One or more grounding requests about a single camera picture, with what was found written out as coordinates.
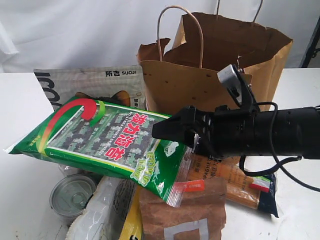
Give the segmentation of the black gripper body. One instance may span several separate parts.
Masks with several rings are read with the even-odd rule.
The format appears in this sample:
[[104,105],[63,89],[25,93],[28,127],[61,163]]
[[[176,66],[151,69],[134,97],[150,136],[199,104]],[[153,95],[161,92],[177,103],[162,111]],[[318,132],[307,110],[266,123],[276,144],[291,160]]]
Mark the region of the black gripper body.
[[184,143],[196,153],[216,159],[255,155],[255,107],[214,112],[184,109]]

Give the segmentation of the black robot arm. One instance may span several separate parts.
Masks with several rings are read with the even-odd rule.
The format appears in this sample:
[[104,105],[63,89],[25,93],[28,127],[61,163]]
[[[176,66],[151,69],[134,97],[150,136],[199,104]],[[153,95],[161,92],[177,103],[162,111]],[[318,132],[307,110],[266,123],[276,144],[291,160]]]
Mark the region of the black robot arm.
[[239,156],[302,156],[320,158],[320,110],[315,107],[252,112],[229,109],[214,112],[184,107],[155,123],[152,137],[190,148],[199,136],[196,153],[222,160]]

